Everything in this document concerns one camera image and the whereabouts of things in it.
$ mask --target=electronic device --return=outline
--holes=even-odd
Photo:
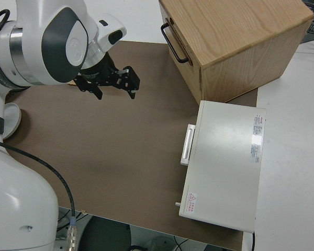
[[[188,167],[180,216],[254,232],[265,116],[261,108],[200,102],[181,160]]]

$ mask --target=brown mat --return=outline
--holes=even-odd
[[[77,210],[241,250],[242,232],[178,216],[184,137],[199,106],[167,45],[120,42],[110,55],[118,68],[131,65],[140,77],[135,100],[113,87],[102,88],[101,101],[69,85],[33,87],[9,98],[23,115],[6,143],[53,165],[70,185]],[[255,97],[251,92],[241,102],[255,105]],[[55,175],[11,154],[48,180],[60,206],[70,206]]]

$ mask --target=cable connector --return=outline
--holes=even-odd
[[[66,237],[65,251],[75,251],[76,237],[77,237],[76,217],[72,216],[70,218],[70,226]]]

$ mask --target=white handle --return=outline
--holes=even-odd
[[[180,161],[180,163],[185,166],[188,166],[190,149],[192,147],[192,141],[193,141],[193,136],[194,136],[194,130],[195,130],[194,124],[189,124],[187,126],[187,132],[186,132],[186,137],[185,137],[185,142],[184,142],[184,147],[183,147],[183,154],[182,154],[182,159]]]

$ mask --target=wood grain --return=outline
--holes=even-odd
[[[204,66],[312,19],[300,0],[160,0]]]
[[[201,94],[201,66],[199,65],[194,53],[190,49],[190,47],[184,42],[184,39],[182,37],[179,37],[179,33],[177,32],[177,27],[175,27],[170,22],[170,17],[166,13],[166,11],[161,6],[161,13],[164,22],[168,22],[170,24],[169,28],[166,28],[165,33],[167,34],[168,39],[170,40],[173,48],[175,49],[176,53],[184,58],[186,55],[183,53],[183,51],[186,52],[186,54],[190,57],[192,65],[189,63],[183,63],[180,64],[177,62],[177,59],[173,55],[172,51],[170,50],[171,58],[173,59],[175,65],[177,66],[178,70],[180,71],[181,75],[183,76],[189,90],[193,94],[195,100],[197,103],[200,103],[200,100],[202,99]]]
[[[279,78],[310,22],[204,69],[203,100],[227,102]]]

